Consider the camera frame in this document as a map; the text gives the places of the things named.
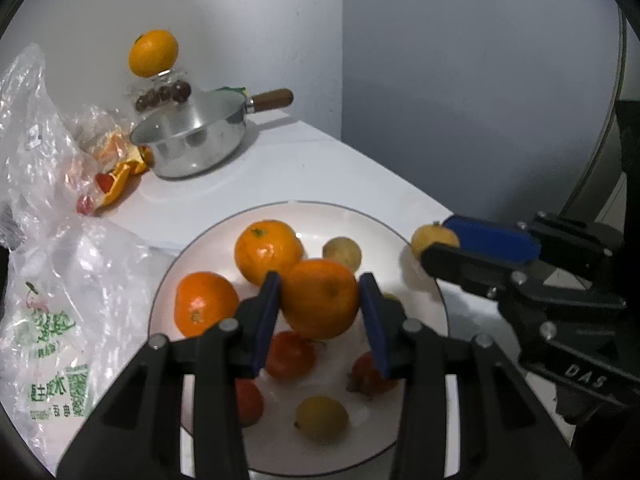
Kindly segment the large orange on container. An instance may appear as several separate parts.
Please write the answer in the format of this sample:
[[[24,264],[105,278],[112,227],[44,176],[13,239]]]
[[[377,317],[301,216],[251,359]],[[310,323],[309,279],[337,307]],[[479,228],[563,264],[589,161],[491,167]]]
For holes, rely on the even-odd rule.
[[[134,42],[128,55],[128,65],[136,76],[150,78],[170,70],[178,55],[176,37],[166,29],[154,29]]]

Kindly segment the clear container of dark fruits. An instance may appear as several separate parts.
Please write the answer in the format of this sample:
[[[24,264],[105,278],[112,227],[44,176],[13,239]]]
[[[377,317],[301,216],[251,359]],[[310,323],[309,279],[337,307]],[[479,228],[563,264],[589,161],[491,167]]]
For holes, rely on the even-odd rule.
[[[127,96],[139,115],[151,113],[159,107],[171,103],[186,102],[193,92],[186,73],[180,70],[163,70],[150,77],[134,82]]]

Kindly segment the orange peel scraps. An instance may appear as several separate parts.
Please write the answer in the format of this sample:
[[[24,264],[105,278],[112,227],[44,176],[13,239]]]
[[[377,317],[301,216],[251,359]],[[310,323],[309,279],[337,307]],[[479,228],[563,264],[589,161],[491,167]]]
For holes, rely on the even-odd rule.
[[[126,190],[132,177],[141,176],[153,165],[153,155],[147,146],[137,146],[122,128],[108,132],[93,149],[92,156],[98,163],[96,184],[102,193],[96,206],[104,208],[116,202]]]

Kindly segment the printed flat plastic bag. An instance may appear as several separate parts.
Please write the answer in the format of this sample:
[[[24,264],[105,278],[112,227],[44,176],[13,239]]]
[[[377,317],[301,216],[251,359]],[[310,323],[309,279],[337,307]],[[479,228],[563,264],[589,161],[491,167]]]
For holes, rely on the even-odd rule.
[[[70,217],[10,255],[1,403],[48,471],[146,339],[171,252]]]

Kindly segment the mandarin orange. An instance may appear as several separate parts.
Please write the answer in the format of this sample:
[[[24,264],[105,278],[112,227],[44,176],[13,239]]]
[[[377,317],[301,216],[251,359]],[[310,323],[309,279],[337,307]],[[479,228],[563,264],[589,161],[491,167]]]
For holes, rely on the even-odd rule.
[[[296,263],[281,278],[282,314],[306,338],[333,339],[345,333],[359,309],[359,289],[349,268],[326,259]]]
[[[240,297],[233,285],[213,272],[194,272],[177,286],[174,320],[186,338],[197,337],[224,318],[233,318]]]
[[[283,273],[305,255],[295,231],[280,220],[260,220],[250,224],[234,245],[234,261],[250,284],[262,286],[270,271]]]

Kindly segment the steel saucepan with lid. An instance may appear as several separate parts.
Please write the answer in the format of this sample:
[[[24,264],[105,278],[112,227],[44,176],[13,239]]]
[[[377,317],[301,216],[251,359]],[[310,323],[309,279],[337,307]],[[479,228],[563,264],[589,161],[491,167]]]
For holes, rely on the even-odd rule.
[[[240,147],[246,116],[280,110],[294,101],[288,88],[249,94],[242,88],[193,88],[184,103],[171,103],[145,114],[130,132],[130,141],[147,146],[157,177],[178,180],[218,166]]]

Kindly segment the red tomato in bag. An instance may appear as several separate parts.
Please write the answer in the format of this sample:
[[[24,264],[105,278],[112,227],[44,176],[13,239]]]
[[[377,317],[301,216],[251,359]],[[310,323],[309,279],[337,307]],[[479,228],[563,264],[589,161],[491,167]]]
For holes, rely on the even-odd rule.
[[[76,202],[76,212],[82,216],[91,216],[96,209],[96,203],[90,195],[81,195]]]

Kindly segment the red cherry tomato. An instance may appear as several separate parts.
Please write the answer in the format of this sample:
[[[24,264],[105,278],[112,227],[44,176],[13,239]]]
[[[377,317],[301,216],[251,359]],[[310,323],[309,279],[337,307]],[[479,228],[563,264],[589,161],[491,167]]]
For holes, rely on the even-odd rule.
[[[367,351],[352,364],[346,390],[372,399],[394,390],[398,384],[398,380],[383,377],[375,366],[372,352]]]
[[[265,370],[277,382],[292,382],[309,374],[317,363],[314,345],[292,330],[271,339]]]
[[[265,409],[262,393],[249,379],[238,379],[235,382],[235,391],[241,426],[250,427],[257,424]]]

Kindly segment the crumpled clear plastic bag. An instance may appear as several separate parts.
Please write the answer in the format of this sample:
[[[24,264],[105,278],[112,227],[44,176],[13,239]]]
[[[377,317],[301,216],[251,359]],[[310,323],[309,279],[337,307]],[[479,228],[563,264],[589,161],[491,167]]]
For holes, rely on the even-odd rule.
[[[95,105],[66,115],[46,87],[46,59],[38,44],[24,47],[1,77],[1,245],[14,250],[40,240],[76,212],[81,195],[102,197],[93,149],[132,122]]]

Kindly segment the yellow-green small fruit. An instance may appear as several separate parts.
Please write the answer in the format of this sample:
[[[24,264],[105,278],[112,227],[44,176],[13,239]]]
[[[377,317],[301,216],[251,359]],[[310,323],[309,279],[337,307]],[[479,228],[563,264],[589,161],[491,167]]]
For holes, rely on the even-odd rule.
[[[328,396],[310,396],[296,408],[294,427],[308,440],[330,443],[346,431],[349,416],[344,406]]]
[[[362,252],[354,240],[338,236],[323,245],[322,258],[346,266],[350,272],[356,273],[361,266]]]
[[[392,294],[391,292],[382,292],[382,296],[385,300],[391,301],[395,306],[400,307],[401,309],[404,308],[404,305],[402,304],[402,302],[399,300],[398,297],[396,297],[394,294]]]
[[[410,247],[413,257],[420,261],[422,252],[434,244],[443,244],[459,248],[460,240],[454,231],[451,231],[438,222],[424,224],[424,226],[420,226],[420,228],[417,228],[412,234]]]

